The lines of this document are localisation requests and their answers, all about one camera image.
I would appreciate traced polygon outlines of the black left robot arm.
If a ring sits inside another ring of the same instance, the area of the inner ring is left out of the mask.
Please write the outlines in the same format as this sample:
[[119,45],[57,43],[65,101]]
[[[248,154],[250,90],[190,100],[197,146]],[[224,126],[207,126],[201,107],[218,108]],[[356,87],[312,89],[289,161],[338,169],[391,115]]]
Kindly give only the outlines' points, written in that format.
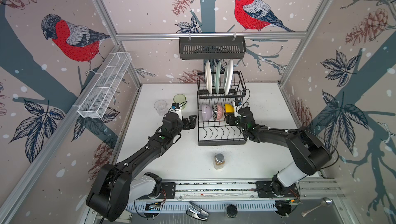
[[190,115],[180,119],[177,113],[167,113],[163,124],[141,149],[115,165],[107,163],[101,167],[86,198],[86,205],[110,222],[119,218],[132,201],[131,186],[135,177],[168,151],[177,142],[174,138],[181,138],[183,130],[194,129],[197,118],[197,115]]

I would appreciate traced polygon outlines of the green glass tumbler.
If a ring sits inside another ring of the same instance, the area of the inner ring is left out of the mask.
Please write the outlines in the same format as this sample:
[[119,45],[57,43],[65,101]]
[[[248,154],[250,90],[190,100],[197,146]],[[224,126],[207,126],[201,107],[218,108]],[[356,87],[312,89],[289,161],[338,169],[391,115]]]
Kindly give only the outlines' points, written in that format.
[[187,104],[187,98],[184,94],[176,94],[173,97],[173,102],[174,103],[179,103],[179,107],[181,110],[183,110],[186,107]]

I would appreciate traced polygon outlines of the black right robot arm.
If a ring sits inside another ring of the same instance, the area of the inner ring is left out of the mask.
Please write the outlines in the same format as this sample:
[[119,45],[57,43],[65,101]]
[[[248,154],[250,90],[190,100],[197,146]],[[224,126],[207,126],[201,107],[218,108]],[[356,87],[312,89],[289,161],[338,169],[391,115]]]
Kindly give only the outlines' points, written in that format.
[[287,130],[257,124],[249,107],[235,113],[226,112],[225,120],[240,129],[245,141],[289,149],[293,162],[272,177],[271,191],[278,197],[286,195],[296,182],[318,172],[332,158],[325,145],[306,127]]

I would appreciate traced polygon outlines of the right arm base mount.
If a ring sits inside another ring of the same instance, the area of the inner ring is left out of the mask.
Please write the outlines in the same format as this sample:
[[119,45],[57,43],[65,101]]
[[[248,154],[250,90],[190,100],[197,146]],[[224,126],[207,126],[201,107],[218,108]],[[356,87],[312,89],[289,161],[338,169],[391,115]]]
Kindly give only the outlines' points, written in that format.
[[259,198],[299,198],[300,193],[296,184],[289,187],[272,181],[256,181],[255,192]]

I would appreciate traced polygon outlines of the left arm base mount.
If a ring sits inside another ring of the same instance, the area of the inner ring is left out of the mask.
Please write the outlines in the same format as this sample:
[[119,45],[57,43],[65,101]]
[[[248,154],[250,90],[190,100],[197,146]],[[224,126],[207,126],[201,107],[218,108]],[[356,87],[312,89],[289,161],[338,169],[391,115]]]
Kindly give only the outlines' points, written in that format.
[[174,199],[176,193],[176,183],[165,182],[161,185],[156,185],[152,193],[145,195],[146,199]]

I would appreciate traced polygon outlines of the clear glass tumbler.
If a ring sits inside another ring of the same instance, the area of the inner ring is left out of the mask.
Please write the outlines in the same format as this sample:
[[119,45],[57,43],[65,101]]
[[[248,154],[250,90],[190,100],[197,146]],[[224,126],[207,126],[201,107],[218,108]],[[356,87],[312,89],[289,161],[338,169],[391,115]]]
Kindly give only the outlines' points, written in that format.
[[168,108],[168,104],[165,100],[158,100],[154,103],[154,109],[156,110],[156,112],[158,113],[159,116],[164,116],[169,108]]

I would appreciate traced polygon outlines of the yellow bowl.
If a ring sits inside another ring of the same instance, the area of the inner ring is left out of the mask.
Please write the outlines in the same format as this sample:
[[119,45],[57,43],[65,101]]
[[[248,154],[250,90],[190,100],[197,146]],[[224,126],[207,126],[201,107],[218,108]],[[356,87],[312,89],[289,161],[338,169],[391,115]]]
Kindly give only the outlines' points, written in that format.
[[225,104],[224,105],[224,113],[225,115],[234,115],[235,109],[231,104]]

